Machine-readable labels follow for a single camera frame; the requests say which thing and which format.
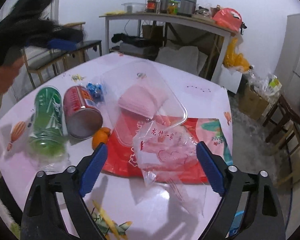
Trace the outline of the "green clear plastic bottle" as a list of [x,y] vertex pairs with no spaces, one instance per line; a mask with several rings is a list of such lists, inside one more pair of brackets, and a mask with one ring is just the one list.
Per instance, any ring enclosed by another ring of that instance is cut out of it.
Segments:
[[65,154],[62,97],[55,87],[40,89],[34,100],[31,151],[39,156],[57,158]]

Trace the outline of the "red drink can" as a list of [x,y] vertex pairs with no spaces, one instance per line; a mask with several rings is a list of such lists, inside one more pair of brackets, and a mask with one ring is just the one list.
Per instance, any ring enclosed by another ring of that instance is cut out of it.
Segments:
[[68,134],[88,139],[103,125],[101,112],[83,86],[72,86],[64,94],[63,111]]

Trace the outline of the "clear printed plastic bag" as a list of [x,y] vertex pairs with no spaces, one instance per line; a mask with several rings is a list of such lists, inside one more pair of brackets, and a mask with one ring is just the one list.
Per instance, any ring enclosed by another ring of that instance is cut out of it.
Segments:
[[191,197],[181,174],[198,163],[197,141],[181,125],[167,127],[151,121],[133,138],[133,148],[138,168],[147,187],[156,183],[168,185],[168,191],[192,215],[203,214],[203,204],[198,197]]

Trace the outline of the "red snack bag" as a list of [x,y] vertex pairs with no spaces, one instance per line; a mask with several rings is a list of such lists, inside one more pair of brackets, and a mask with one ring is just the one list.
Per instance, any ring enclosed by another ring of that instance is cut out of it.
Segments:
[[216,118],[187,118],[178,126],[168,128],[163,122],[172,116],[158,116],[156,121],[145,122],[121,115],[116,124],[120,130],[130,129],[124,144],[116,132],[108,141],[108,156],[103,170],[121,177],[148,178],[154,172],[155,181],[165,182],[172,176],[184,184],[201,184],[207,177],[196,157],[196,144],[205,142],[213,154],[232,165],[231,150],[226,136],[231,133],[231,115],[225,114],[226,131]]

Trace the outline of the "blue candy wrapper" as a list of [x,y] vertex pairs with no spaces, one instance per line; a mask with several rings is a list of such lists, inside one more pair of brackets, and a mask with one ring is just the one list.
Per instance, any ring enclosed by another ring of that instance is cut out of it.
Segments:
[[86,85],[86,89],[95,103],[104,102],[103,88],[101,84],[89,82]]

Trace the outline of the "clear plastic container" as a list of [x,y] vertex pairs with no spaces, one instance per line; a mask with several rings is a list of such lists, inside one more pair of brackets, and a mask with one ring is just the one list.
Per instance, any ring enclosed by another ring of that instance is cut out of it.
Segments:
[[183,124],[188,113],[151,61],[134,60],[102,74],[103,98],[118,141],[131,146],[143,125]]

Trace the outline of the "pink sponge cloth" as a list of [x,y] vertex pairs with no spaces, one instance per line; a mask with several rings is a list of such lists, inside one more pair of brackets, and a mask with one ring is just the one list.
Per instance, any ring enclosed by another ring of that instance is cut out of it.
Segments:
[[136,84],[120,96],[118,105],[122,109],[152,119],[167,99],[168,94],[165,91]]

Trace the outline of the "light wooden chair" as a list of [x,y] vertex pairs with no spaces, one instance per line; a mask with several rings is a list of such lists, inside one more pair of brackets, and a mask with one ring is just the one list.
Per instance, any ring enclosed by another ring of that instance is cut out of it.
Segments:
[[[296,145],[293,147],[291,151],[288,152],[288,160],[291,160],[291,157],[294,153],[300,153],[300,124],[297,124],[295,121],[291,123],[291,125],[288,128],[288,131],[285,133],[285,135],[279,140],[279,142],[274,146],[274,152],[277,153],[284,145],[289,144],[288,138],[295,138],[296,139]],[[292,168],[292,171],[289,175],[285,176],[284,178],[280,179],[275,187],[279,187],[282,184],[292,180],[292,185],[300,184],[300,161],[297,162],[294,168]]]

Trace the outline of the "cardboard box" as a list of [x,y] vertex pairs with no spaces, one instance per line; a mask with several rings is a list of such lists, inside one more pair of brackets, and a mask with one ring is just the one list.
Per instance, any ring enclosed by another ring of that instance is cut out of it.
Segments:
[[259,96],[250,86],[246,86],[239,96],[238,109],[253,120],[258,120],[266,110],[269,102]]

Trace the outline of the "white foam board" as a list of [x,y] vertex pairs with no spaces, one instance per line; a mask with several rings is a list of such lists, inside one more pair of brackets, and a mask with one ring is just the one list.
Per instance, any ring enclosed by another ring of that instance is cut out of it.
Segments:
[[228,91],[236,94],[241,82],[242,73],[221,66],[221,72],[218,78],[218,84]]

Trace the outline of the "grey refrigerator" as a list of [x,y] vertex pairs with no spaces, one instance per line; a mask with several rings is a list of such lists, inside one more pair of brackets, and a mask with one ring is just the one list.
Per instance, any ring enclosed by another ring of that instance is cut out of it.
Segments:
[[281,93],[300,111],[300,14],[287,16],[285,38],[274,74]]

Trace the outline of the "black bench chair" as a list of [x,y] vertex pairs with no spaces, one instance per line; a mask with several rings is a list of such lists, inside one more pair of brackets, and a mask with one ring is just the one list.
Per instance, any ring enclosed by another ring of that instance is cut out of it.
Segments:
[[67,71],[69,69],[67,58],[70,56],[77,56],[80,63],[85,63],[87,62],[86,51],[89,49],[99,51],[99,55],[102,56],[102,41],[82,41],[76,44],[76,48],[74,50],[70,51],[58,49],[50,49],[43,51],[39,51],[39,49],[30,48],[23,49],[22,54],[24,58],[24,63],[32,88],[37,88],[32,77],[33,74],[36,74],[38,76],[40,84],[42,85],[45,82],[42,75],[42,72],[44,70],[46,70],[48,67],[52,67],[54,76],[57,76],[60,73],[57,63],[59,61],[62,61],[63,69]]

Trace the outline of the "yellow plastic bag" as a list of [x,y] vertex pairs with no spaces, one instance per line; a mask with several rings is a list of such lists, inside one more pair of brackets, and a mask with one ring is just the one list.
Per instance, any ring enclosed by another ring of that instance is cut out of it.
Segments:
[[237,42],[238,38],[234,37],[228,44],[223,65],[225,68],[236,70],[240,73],[246,73],[250,69],[250,63],[242,53],[236,52]]

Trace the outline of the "red plastic bag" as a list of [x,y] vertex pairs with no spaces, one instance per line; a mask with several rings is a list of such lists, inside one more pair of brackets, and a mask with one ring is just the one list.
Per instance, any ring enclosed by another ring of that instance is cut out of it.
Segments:
[[234,32],[239,32],[242,25],[242,16],[232,8],[219,10],[212,18],[217,25],[228,28]]

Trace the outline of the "red lidded jar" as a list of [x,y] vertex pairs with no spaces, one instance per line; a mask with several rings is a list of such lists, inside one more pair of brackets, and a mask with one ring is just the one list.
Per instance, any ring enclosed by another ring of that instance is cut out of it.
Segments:
[[156,13],[159,0],[147,0],[146,12]]

